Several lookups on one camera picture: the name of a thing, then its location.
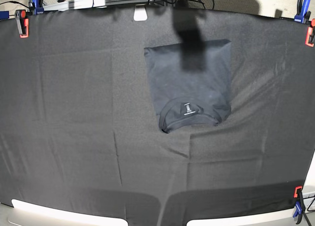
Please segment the dark navy t-shirt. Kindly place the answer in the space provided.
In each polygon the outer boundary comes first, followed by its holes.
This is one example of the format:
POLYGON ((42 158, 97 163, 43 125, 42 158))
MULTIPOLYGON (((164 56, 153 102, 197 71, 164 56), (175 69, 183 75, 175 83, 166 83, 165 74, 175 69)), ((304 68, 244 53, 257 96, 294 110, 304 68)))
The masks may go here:
POLYGON ((161 132, 217 126, 231 113, 231 41, 180 43, 144 49, 161 132))

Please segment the orange black clamp far left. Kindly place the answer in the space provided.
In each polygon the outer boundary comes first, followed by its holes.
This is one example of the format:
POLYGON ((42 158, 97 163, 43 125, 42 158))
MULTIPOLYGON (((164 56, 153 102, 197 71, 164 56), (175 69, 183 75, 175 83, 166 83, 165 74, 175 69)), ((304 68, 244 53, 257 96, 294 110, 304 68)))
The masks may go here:
POLYGON ((15 20, 20 38, 29 37, 29 19, 25 10, 15 11, 15 20))

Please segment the blue clamp far left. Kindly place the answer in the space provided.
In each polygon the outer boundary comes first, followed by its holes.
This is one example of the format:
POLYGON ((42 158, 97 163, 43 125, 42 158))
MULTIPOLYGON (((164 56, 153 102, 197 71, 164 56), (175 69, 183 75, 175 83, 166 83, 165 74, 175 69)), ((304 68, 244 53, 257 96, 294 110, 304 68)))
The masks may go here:
POLYGON ((29 0, 30 11, 34 14, 43 14, 43 0, 29 0))

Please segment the orange clamp far right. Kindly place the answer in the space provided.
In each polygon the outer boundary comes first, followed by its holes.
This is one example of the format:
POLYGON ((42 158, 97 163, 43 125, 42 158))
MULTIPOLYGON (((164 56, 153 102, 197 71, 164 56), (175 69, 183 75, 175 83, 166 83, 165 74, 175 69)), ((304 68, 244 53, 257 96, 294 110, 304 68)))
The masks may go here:
POLYGON ((305 44, 309 47, 315 46, 315 19, 311 20, 311 24, 308 27, 305 44))

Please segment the blue clamp far right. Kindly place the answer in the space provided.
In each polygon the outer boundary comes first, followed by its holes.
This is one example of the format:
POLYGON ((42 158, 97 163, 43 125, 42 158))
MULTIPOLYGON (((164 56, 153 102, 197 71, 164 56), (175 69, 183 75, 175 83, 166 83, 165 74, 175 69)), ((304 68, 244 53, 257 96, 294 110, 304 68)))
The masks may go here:
POLYGON ((294 21, 302 24, 306 24, 309 21, 311 12, 309 11, 309 5, 311 0, 297 0, 297 13, 294 16, 294 21))

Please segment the orange blue clamp near right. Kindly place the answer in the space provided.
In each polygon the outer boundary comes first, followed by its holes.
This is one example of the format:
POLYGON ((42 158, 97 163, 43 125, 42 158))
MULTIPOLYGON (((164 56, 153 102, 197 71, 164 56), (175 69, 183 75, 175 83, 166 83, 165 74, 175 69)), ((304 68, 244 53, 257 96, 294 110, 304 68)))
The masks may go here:
POLYGON ((295 211, 293 213, 293 218, 297 218, 297 221, 296 221, 296 224, 300 224, 302 219, 304 218, 308 224, 308 226, 311 226, 311 222, 306 214, 306 207, 305 207, 305 204, 304 204, 304 199, 303 199, 303 194, 302 194, 302 189, 303 187, 302 186, 297 186, 295 188, 295 191, 294 191, 294 198, 296 199, 296 202, 295 202, 295 211))

